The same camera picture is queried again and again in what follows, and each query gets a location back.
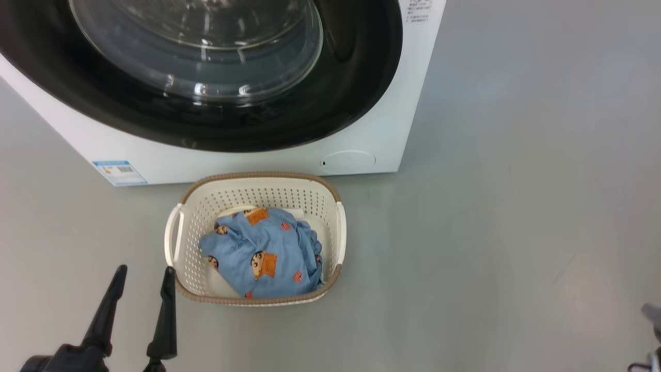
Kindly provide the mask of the oval white filter cover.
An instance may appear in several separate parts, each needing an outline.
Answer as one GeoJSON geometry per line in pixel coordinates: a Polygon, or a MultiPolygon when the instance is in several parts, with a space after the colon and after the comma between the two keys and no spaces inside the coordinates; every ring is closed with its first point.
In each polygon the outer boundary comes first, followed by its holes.
{"type": "Polygon", "coordinates": [[[325,156],[320,168],[326,174],[348,176],[368,174],[376,163],[376,157],[366,151],[344,150],[325,156]]]}

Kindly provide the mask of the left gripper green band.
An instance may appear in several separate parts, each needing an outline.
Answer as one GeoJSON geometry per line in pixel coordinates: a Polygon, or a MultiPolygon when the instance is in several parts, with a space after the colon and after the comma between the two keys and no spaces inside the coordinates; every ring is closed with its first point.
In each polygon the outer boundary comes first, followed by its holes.
{"type": "MultiPolygon", "coordinates": [[[[83,339],[83,346],[98,348],[104,357],[110,356],[113,351],[111,338],[114,319],[117,303],[123,295],[127,272],[126,265],[120,265],[116,269],[83,339]]],[[[147,357],[150,360],[143,372],[167,372],[162,361],[173,359],[178,355],[175,281],[175,269],[167,267],[160,290],[161,307],[155,334],[152,342],[147,346],[147,357]]]]}

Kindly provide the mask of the black glass washing machine door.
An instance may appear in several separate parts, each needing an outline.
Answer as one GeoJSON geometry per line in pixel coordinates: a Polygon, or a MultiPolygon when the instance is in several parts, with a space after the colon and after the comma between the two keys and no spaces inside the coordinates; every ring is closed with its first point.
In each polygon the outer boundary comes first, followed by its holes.
{"type": "Polygon", "coordinates": [[[335,134],[382,98],[402,47],[398,0],[0,0],[0,53],[30,87],[194,150],[335,134]]]}

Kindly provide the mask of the white front-load washing machine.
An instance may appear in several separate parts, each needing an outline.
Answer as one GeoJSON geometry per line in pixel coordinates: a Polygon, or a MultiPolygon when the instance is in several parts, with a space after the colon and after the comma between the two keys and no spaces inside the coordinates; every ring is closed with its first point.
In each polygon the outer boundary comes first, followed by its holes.
{"type": "Polygon", "coordinates": [[[0,0],[0,77],[115,186],[399,169],[446,0],[0,0]]]}

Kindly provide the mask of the blue energy label sticker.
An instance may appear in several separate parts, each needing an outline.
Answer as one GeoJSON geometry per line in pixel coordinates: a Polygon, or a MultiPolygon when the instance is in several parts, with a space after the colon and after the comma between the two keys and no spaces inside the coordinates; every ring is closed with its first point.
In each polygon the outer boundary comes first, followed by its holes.
{"type": "Polygon", "coordinates": [[[148,184],[147,180],[128,161],[92,162],[94,167],[113,186],[127,187],[148,184]]]}

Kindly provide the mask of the blue cartoon print garment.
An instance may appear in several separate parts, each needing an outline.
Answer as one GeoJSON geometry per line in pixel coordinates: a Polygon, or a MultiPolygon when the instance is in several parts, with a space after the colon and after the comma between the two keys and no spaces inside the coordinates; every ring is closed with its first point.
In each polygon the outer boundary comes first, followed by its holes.
{"type": "Polygon", "coordinates": [[[317,232],[288,210],[255,208],[221,216],[199,247],[243,298],[305,295],[324,285],[317,232]]]}

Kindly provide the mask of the cream pale blue garment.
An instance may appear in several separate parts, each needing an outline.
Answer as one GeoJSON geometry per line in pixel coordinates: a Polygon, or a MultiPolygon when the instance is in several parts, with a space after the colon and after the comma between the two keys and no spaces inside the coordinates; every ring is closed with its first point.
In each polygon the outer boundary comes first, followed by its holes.
{"type": "MultiPolygon", "coordinates": [[[[222,212],[220,212],[215,218],[218,219],[223,216],[234,215],[236,213],[243,213],[247,210],[253,210],[253,209],[258,209],[258,207],[253,205],[236,206],[230,209],[222,210],[222,212]]],[[[279,209],[285,210],[289,214],[292,214],[297,220],[302,220],[305,217],[304,211],[302,209],[282,209],[282,208],[279,209]]]]}

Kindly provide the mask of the cream laundry basket brown rim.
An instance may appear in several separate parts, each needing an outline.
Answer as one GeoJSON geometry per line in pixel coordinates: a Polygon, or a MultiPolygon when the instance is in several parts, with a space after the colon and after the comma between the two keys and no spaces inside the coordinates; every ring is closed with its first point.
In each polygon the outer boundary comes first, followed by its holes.
{"type": "Polygon", "coordinates": [[[347,251],[347,217],[337,189],[325,179],[286,172],[231,173],[201,179],[170,213],[164,236],[165,259],[176,271],[175,286],[196,302],[227,306],[273,307],[320,299],[335,284],[347,251]],[[203,259],[199,242],[215,217],[236,206],[302,209],[322,243],[324,285],[309,294],[276,298],[240,297],[203,259]]]}

